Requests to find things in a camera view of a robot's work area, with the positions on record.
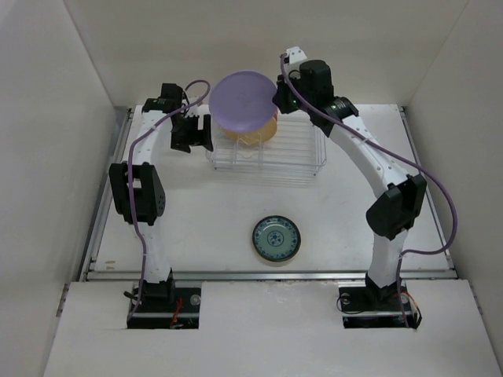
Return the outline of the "beige plate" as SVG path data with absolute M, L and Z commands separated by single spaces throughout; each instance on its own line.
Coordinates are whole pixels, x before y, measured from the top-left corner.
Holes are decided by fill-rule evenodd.
M 258 145 L 269 141 L 277 132 L 277 113 L 274 117 L 261 128 L 247 133 L 236 133 L 230 130 L 223 129 L 221 131 L 231 140 L 239 142 L 243 145 Z

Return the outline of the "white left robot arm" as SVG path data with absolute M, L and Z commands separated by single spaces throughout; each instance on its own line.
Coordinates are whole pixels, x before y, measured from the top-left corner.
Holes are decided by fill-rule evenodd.
M 199 97 L 188 91 L 197 84 L 205 86 Z M 116 212 L 129 224 L 141 244 L 141 276 L 138 288 L 128 294 L 136 305 L 147 298 L 158 311 L 171 309 L 176 300 L 170 288 L 172 268 L 160 245 L 159 218 L 166 208 L 166 193 L 156 169 L 164 146 L 189 153 L 194 147 L 211 152 L 211 117 L 201 115 L 199 107 L 211 90 L 206 80 L 195 80 L 186 87 L 164 83 L 160 95 L 149 98 L 141 108 L 141 125 L 126 159 L 108 169 Z

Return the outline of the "green blue floral plate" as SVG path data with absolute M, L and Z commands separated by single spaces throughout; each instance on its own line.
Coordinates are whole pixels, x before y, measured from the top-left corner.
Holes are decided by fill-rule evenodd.
M 284 216 L 272 215 L 260 220 L 252 230 L 252 245 L 263 259 L 282 263 L 294 258 L 302 238 L 297 225 Z

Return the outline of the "purple plate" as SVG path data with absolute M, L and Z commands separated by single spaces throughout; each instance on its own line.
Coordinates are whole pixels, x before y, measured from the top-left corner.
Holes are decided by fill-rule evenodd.
M 274 82 L 257 71 L 237 71 L 216 84 L 208 108 L 223 129 L 248 133 L 266 125 L 276 114 Z

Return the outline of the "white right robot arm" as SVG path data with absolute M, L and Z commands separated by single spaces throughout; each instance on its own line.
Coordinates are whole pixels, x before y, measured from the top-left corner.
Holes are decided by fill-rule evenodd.
M 399 295 L 399 255 L 420 214 L 426 181 L 382 152 L 356 106 L 334 94 L 331 69 L 323 60 L 291 63 L 283 55 L 280 67 L 274 104 L 283 114 L 306 112 L 311 123 L 349 156 L 376 197 L 365 213 L 373 231 L 373 255 L 365 276 L 364 299 L 369 307 L 383 309 Z

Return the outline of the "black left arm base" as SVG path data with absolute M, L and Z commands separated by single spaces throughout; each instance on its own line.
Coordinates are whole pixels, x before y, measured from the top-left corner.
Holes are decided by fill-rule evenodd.
M 143 283 L 123 295 L 129 299 L 128 329 L 198 329 L 201 287 L 179 286 L 174 280 L 158 284 Z

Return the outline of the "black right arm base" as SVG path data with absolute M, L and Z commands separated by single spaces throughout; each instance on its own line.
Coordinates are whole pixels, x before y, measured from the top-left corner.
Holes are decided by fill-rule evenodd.
M 412 328 L 418 329 L 423 316 L 402 283 L 383 289 L 370 285 L 339 286 L 337 309 L 342 314 L 345 329 Z

